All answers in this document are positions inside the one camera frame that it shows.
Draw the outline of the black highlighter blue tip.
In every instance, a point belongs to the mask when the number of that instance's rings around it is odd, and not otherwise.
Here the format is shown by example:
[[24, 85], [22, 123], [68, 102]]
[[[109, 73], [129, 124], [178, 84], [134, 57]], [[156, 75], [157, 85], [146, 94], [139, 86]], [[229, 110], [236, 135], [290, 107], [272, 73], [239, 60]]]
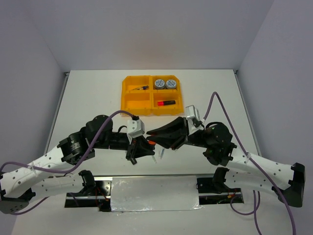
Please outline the black highlighter blue tip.
[[130, 158], [129, 161], [130, 161], [133, 165], [137, 164], [137, 161], [136, 161], [136, 159], [134, 159], [134, 158]]

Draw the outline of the round blue-white tin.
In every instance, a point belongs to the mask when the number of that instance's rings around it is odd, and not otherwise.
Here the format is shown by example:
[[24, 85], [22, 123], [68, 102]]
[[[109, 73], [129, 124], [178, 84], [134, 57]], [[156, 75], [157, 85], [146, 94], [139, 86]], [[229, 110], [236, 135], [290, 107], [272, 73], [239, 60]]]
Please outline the round blue-white tin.
[[166, 89], [175, 90], [177, 88], [177, 82], [174, 79], [168, 79], [165, 83]]
[[156, 90], [163, 90], [165, 87], [166, 87], [166, 84], [163, 79], [157, 79], [154, 81], [154, 88]]

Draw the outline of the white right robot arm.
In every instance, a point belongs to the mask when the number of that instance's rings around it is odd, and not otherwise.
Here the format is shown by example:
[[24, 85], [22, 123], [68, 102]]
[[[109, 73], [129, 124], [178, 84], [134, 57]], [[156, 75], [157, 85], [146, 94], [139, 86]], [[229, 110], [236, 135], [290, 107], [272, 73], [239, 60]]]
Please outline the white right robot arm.
[[244, 152], [233, 143], [233, 135], [221, 122], [195, 127], [192, 120], [178, 117], [147, 135], [149, 141], [165, 149], [177, 150], [183, 145], [205, 149], [203, 155], [217, 167], [212, 178], [215, 191], [251, 189], [276, 195], [291, 207], [303, 206], [304, 165], [282, 164]]

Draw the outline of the small glue bottle blue cap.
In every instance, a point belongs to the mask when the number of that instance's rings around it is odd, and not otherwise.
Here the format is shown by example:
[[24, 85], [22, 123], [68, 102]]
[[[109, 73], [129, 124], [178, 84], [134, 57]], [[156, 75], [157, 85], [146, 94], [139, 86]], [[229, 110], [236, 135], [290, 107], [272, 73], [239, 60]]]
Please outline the small glue bottle blue cap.
[[149, 85], [145, 85], [145, 86], [140, 86], [140, 87], [136, 87], [134, 89], [131, 89], [131, 91], [145, 91], [145, 90], [148, 90], [149, 89]]

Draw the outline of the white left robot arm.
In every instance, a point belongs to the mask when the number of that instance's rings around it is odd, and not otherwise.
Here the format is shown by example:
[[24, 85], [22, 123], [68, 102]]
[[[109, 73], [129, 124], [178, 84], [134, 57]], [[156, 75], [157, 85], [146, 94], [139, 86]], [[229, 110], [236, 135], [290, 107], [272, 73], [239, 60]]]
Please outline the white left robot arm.
[[154, 144], [144, 138], [144, 124], [137, 116], [114, 132], [109, 116], [99, 115], [80, 131], [70, 134], [49, 152], [11, 172], [0, 173], [0, 211], [21, 214], [31, 202], [62, 193], [91, 195], [98, 187], [89, 170], [73, 173], [82, 161], [95, 157], [96, 149], [122, 150], [132, 164], [154, 155]]

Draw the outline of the black highlighter pink tip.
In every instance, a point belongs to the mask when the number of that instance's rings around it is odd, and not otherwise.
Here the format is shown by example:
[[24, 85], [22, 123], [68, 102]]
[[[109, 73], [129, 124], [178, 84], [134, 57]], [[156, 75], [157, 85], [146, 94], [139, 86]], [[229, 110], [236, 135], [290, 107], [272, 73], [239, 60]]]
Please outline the black highlighter pink tip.
[[166, 101], [158, 101], [157, 105], [158, 106], [168, 106], [168, 105], [175, 105], [176, 101], [175, 100], [166, 100]]

